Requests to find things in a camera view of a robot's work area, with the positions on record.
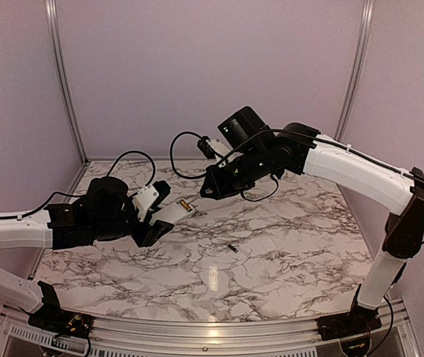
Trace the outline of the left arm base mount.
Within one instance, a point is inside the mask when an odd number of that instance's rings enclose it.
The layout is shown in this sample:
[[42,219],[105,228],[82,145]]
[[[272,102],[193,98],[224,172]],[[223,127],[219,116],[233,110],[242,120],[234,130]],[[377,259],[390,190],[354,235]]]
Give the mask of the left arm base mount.
[[41,306],[35,312],[28,313],[28,323],[33,327],[55,332],[59,336],[87,339],[91,332],[93,316],[63,309],[52,285],[42,281],[37,285],[42,292]]

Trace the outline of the white remote control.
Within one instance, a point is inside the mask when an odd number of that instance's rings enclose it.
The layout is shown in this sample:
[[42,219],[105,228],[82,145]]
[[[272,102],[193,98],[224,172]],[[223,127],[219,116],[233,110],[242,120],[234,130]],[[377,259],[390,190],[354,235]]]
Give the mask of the white remote control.
[[190,205],[193,208],[193,210],[191,212],[187,212],[179,204],[180,200],[182,200],[182,199],[178,199],[178,200],[164,206],[166,212],[163,215],[163,219],[162,219],[163,221],[170,222],[170,223],[173,223],[175,225],[175,224],[181,222],[182,220],[184,220],[184,219],[186,219],[189,216],[194,214],[194,212],[195,212],[194,206]]

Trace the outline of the black battery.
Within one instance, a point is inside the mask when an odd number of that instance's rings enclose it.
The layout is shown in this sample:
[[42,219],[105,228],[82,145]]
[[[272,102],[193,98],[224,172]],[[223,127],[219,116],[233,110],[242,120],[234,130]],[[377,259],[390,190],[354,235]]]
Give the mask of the black battery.
[[229,244],[228,245],[228,247],[234,252],[234,253],[237,253],[238,252],[238,249],[237,248],[235,248],[232,244]]

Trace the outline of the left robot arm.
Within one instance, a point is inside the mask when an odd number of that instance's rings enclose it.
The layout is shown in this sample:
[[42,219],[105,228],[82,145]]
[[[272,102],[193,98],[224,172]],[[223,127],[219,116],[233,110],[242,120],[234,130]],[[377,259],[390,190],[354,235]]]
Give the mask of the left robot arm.
[[[49,204],[32,213],[0,216],[0,250],[48,248],[64,250],[131,237],[139,247],[153,245],[173,228],[165,221],[154,222],[159,204],[170,194],[165,181],[128,194],[127,184],[115,177],[92,180],[86,194],[71,204]],[[53,288],[32,283],[0,268],[0,300],[38,312],[41,322],[53,331],[68,324],[68,315],[58,307]]]

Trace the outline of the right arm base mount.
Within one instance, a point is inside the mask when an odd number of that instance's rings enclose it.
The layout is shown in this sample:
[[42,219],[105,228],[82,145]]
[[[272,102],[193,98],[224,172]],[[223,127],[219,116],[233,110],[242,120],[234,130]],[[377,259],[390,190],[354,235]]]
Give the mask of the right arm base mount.
[[382,327],[378,310],[351,309],[348,312],[320,317],[318,333],[323,341],[365,334]]

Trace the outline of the white battery cover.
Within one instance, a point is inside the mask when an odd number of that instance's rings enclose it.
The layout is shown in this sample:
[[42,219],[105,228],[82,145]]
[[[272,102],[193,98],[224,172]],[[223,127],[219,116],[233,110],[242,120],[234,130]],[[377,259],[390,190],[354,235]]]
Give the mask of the white battery cover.
[[274,244],[272,239],[264,239],[262,241],[263,247],[267,250],[267,251],[274,251],[276,250],[276,245]]

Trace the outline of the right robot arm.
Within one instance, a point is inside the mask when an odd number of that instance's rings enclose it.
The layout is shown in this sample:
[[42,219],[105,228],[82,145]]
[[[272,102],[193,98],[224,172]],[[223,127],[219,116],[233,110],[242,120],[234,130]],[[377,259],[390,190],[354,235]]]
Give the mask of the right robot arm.
[[200,190],[203,198],[220,200],[242,194],[265,176],[280,179],[289,171],[326,179],[388,209],[381,250],[355,295],[352,309],[342,318],[348,332],[360,332],[423,244],[423,173],[367,157],[302,123],[271,129],[249,106],[235,112],[218,129],[227,146],[206,136],[197,143],[207,159],[216,160],[206,169]]

